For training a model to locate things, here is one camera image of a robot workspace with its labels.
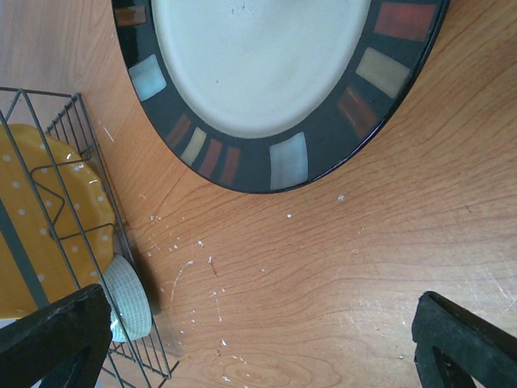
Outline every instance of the yellow plate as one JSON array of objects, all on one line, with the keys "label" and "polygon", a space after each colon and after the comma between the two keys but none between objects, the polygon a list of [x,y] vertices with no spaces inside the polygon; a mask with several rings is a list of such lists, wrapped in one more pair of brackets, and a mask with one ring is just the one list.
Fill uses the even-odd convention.
[{"label": "yellow plate", "polygon": [[[16,144],[39,184],[44,202],[65,254],[82,287],[99,280],[71,208],[50,166],[38,131],[25,124],[9,125]],[[115,214],[101,179],[69,145],[46,137],[84,230],[112,224]],[[75,291],[65,260],[50,235],[36,194],[23,172],[15,150],[0,125],[0,319],[21,318]],[[113,258],[113,229],[104,226],[86,234],[104,271]]]}]

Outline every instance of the wire basket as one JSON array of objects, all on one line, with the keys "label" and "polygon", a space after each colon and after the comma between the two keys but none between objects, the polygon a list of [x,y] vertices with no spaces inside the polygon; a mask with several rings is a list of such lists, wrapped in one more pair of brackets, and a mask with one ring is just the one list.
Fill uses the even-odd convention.
[{"label": "wire basket", "polygon": [[[3,105],[0,105],[0,124],[2,124],[3,128],[6,130],[7,137],[11,141],[11,145],[19,159],[27,181],[32,187],[32,191],[36,196],[40,209],[48,224],[48,232],[51,237],[53,237],[53,240],[57,245],[57,249],[61,253],[62,259],[64,260],[65,266],[68,269],[75,287],[80,289],[80,282],[78,281],[70,260],[67,257],[66,251],[63,247],[63,242],[68,238],[80,237],[86,246],[92,264],[99,275],[99,282],[104,288],[107,300],[110,302],[111,306],[115,307],[114,312],[127,342],[111,343],[103,366],[105,376],[103,377],[103,373],[101,373],[103,386],[112,386],[117,382],[118,384],[116,384],[116,386],[120,387],[145,386],[151,388],[154,386],[163,386],[165,382],[171,378],[171,374],[178,366],[179,362],[170,362],[168,360],[158,332],[158,327],[154,322],[154,318],[152,318],[151,332],[146,337],[130,340],[128,331],[124,326],[124,321],[121,319],[119,309],[116,308],[114,299],[106,286],[103,273],[87,237],[89,233],[95,230],[109,228],[112,230],[114,235],[114,246],[116,247],[116,250],[120,251],[119,253],[132,265],[133,269],[135,268],[135,262],[129,245],[128,236],[124,230],[122,215],[116,203],[115,193],[110,185],[107,170],[104,166],[102,155],[95,139],[95,134],[92,130],[91,122],[86,113],[85,104],[81,95],[66,95],[46,91],[30,91],[0,87],[0,103],[6,103],[8,106],[4,114],[4,111],[2,110]],[[50,112],[59,113],[57,116],[49,116],[49,114],[51,114]],[[45,145],[49,160],[51,161],[50,165],[38,168],[54,170],[59,181],[59,185],[61,186],[62,193],[64,194],[63,196],[60,195],[60,193],[49,191],[48,188],[41,186],[41,184],[34,179],[33,175],[38,168],[32,169],[31,171],[27,168],[27,164],[23,159],[22,153],[20,152],[9,127],[9,123],[13,124],[14,122],[30,123],[37,128],[41,141]],[[41,126],[42,122],[49,122],[50,124],[44,129],[44,127]],[[77,151],[78,155],[80,155],[80,160],[67,161],[64,163],[56,162],[53,152],[48,146],[45,135],[50,135],[67,143]],[[115,213],[114,223],[98,225],[87,230],[82,228],[82,223],[80,222],[78,213],[74,208],[69,190],[67,189],[65,181],[63,180],[58,168],[70,163],[78,162],[88,163],[88,165],[95,167],[99,178],[102,180],[103,189],[106,192]],[[50,192],[61,202],[61,207],[56,216],[50,217],[40,194],[41,189]],[[56,232],[55,226],[61,211],[65,206],[68,206],[71,210],[74,221],[77,224],[78,233],[59,236]],[[138,373],[135,373],[135,364],[137,366]],[[105,377],[109,376],[114,377],[115,380],[111,379],[109,382],[106,382],[107,380]]]}]

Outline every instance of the wooden surface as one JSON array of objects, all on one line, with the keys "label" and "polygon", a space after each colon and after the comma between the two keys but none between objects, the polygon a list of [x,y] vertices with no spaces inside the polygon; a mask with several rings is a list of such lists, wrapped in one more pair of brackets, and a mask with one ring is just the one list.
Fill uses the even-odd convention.
[{"label": "wooden surface", "polygon": [[166,386],[419,386],[410,325],[428,289],[517,335],[514,0],[452,1],[371,144],[274,196],[216,187],[166,148],[108,0],[3,0],[0,26],[3,86],[86,97],[164,342],[181,357]]}]

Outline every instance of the white ribbed object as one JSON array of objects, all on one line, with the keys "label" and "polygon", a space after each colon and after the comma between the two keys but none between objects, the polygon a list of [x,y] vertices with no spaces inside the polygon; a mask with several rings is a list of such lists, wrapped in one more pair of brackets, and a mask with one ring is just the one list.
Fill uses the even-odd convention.
[{"label": "white ribbed object", "polygon": [[[124,322],[130,340],[137,340],[151,331],[151,309],[137,274],[121,255],[115,255],[103,274]],[[113,306],[111,306],[111,332],[115,342],[127,342]]]}]

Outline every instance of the white plate center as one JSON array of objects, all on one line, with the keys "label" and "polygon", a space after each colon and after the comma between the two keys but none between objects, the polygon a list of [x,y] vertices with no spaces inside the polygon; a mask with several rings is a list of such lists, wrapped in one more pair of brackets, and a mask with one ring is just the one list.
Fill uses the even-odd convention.
[{"label": "white plate center", "polygon": [[158,43],[189,107],[235,137],[281,133],[335,87],[370,0],[153,0]]}]

